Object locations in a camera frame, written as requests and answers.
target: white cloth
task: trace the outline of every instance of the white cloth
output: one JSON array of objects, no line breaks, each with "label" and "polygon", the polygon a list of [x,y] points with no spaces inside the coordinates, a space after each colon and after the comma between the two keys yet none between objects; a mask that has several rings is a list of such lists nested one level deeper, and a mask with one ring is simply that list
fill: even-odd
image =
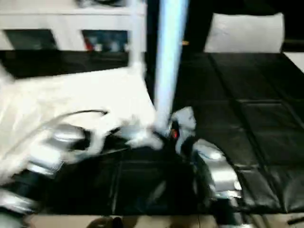
[{"label": "white cloth", "polygon": [[[118,123],[136,120],[143,128],[153,125],[155,119],[144,80],[130,75],[128,68],[21,79],[2,87],[0,175],[7,176],[21,169],[33,139],[10,150],[29,132],[58,115],[88,109],[108,110],[117,117]],[[97,123],[103,124],[99,119],[96,113],[80,114],[69,117],[65,123],[95,129]]]},{"label": "white cloth", "polygon": [[214,14],[205,52],[279,53],[284,16]]}]

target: shelf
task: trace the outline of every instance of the shelf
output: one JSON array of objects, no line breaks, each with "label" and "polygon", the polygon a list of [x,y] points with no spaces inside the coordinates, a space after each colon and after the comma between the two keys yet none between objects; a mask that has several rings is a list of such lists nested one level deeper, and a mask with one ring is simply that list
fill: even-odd
[{"label": "shelf", "polygon": [[[129,15],[128,7],[96,6],[79,8],[74,0],[0,0],[0,15],[11,14],[109,14]],[[145,15],[146,4],[139,3],[138,13]]]}]

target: black leather surface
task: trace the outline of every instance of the black leather surface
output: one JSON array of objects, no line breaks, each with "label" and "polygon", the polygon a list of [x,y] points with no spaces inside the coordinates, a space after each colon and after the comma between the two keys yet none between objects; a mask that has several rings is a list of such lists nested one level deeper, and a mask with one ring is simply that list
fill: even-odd
[{"label": "black leather surface", "polygon": [[[17,78],[126,64],[87,53],[49,54],[47,62],[43,55],[25,56],[0,53]],[[153,78],[146,79],[151,92]],[[283,54],[202,54],[182,61],[173,110],[192,106],[197,135],[226,154],[243,186],[241,210],[304,211],[303,82],[302,72]],[[45,211],[207,213],[196,181],[191,165],[167,148],[126,150],[65,167],[48,193]]]}]

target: blue pole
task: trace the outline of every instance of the blue pole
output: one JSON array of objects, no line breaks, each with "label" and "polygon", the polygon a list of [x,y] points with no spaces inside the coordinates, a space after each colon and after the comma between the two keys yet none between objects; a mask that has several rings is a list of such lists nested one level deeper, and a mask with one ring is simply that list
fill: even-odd
[{"label": "blue pole", "polygon": [[179,69],[188,0],[161,0],[154,105],[156,127],[168,125]]}]

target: wooden floor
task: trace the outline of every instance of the wooden floor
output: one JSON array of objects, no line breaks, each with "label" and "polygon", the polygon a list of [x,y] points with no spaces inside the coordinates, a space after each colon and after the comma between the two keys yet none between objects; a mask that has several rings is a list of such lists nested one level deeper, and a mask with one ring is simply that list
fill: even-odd
[{"label": "wooden floor", "polygon": [[[287,221],[304,214],[251,215],[257,228],[304,228],[304,223],[288,226]],[[28,219],[31,228],[86,228],[99,216],[49,216],[38,215]],[[215,228],[212,216],[126,216],[125,228]]]}]

